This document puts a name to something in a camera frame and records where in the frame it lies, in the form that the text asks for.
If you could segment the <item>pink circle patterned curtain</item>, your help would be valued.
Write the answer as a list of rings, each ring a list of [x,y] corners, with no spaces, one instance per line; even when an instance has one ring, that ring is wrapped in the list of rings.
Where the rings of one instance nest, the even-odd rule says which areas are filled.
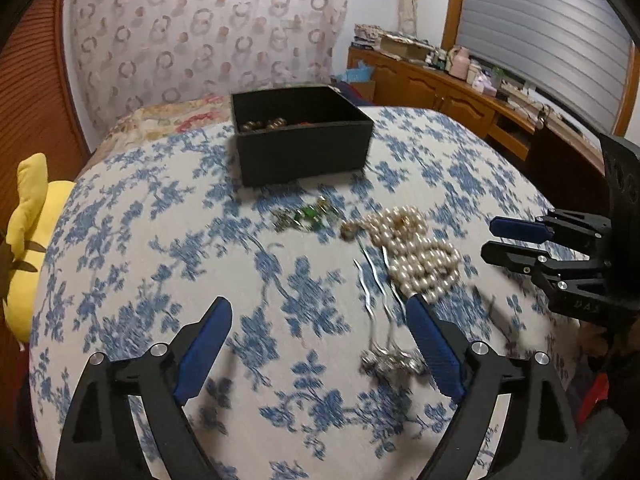
[[[81,99],[106,133],[141,107],[325,82],[348,0],[70,0]]]

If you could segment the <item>wooden side cabinet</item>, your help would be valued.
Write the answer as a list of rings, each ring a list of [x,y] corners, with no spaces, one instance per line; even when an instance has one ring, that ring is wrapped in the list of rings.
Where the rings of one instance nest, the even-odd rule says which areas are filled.
[[[541,146],[542,132],[525,110],[483,96],[459,79],[380,52],[351,47],[347,66],[354,68],[359,62],[374,68],[372,102],[378,106],[436,110],[521,165],[532,159],[529,151],[534,146]]]

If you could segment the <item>navy blue blanket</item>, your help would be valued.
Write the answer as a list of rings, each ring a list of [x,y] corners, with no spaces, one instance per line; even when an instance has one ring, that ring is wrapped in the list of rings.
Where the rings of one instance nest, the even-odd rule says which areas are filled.
[[[365,99],[354,86],[347,82],[335,81],[330,84],[330,87],[355,106],[364,107],[373,105],[371,101]]]

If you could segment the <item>silver rhinestone hair clip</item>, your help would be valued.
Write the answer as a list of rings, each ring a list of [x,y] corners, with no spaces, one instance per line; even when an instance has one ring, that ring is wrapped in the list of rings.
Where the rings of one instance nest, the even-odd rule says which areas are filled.
[[[365,373],[378,377],[396,373],[421,376],[427,372],[418,352],[398,349],[364,350],[360,354],[360,366]]]

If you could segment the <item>pink floral blanket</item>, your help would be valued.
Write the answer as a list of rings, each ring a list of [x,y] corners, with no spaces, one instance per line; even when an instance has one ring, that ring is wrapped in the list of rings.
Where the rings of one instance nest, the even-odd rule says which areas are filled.
[[[145,143],[166,136],[228,122],[230,115],[230,96],[213,94],[181,103],[141,107],[119,119],[96,148],[88,165],[98,164],[111,156],[140,148]]]

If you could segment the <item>black square jewelry box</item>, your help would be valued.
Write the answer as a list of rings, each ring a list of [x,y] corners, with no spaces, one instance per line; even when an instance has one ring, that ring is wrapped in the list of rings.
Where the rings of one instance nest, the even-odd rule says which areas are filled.
[[[364,167],[374,122],[329,86],[235,93],[242,185],[261,188]]]

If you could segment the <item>wooden louvered wardrobe door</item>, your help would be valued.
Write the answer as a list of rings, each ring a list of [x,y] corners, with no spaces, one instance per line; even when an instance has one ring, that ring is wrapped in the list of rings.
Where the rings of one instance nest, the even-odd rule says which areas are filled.
[[[1,52],[1,226],[18,203],[16,170],[47,156],[51,180],[73,180],[90,157],[70,92],[63,0],[34,0]]]

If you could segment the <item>yellow Pikachu plush toy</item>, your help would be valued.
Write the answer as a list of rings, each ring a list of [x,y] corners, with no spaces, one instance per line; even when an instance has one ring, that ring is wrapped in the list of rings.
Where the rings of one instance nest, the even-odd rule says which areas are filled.
[[[1,235],[1,307],[9,331],[27,344],[40,270],[75,183],[51,181],[42,153],[22,160],[16,178],[18,205]]]

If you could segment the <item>blue floral bed cover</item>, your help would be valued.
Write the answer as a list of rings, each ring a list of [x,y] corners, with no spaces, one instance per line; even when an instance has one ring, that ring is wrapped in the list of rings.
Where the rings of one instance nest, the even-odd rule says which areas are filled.
[[[347,219],[413,206],[431,237],[460,252],[437,312],[508,356],[543,351],[562,382],[578,361],[577,324],[552,314],[525,278],[488,266],[497,216],[530,219],[548,202],[510,162],[436,112],[372,107],[367,165],[251,190],[228,122],[104,160],[77,182],[40,273],[30,337],[32,410],[43,465],[88,357],[141,356],[232,304],[230,335],[186,417],[227,479],[413,479],[454,406],[424,377],[360,372],[368,320],[358,243],[337,226],[277,231],[273,214],[325,198]]]

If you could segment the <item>pink thermos jug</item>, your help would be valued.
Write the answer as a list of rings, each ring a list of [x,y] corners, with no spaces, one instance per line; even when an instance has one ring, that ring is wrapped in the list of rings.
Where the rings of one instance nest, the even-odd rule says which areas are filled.
[[[449,51],[449,58],[449,75],[460,80],[465,80],[471,64],[469,50],[465,47],[454,47]]]

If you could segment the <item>blue tissue paper bag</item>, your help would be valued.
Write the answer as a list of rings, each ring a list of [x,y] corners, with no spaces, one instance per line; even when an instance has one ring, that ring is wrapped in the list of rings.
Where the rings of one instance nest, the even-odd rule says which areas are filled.
[[[337,81],[346,82],[346,84],[363,84],[372,79],[374,66],[370,66],[365,62],[359,61],[356,67],[348,68],[344,73],[337,74]]]

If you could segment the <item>pink tissue box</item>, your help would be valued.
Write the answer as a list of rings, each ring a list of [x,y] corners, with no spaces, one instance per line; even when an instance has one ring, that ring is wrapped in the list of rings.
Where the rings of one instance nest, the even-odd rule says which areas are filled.
[[[483,96],[491,96],[492,98],[497,95],[499,88],[500,86],[495,86],[491,81],[491,78],[484,73],[478,73],[472,83],[472,89],[475,92],[480,93]]]

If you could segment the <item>cardboard box on cabinet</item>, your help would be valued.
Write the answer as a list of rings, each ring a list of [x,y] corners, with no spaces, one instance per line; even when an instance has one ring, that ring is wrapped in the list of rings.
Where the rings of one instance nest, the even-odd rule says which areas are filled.
[[[404,60],[424,62],[434,51],[434,48],[429,44],[424,44],[424,42],[412,38],[386,34],[381,37],[380,51],[399,56]]]

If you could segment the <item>grey window blind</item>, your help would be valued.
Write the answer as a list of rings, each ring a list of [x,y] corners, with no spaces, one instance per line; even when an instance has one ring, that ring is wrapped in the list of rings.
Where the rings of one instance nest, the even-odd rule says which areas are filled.
[[[463,0],[457,43],[612,132],[631,38],[606,0]]]

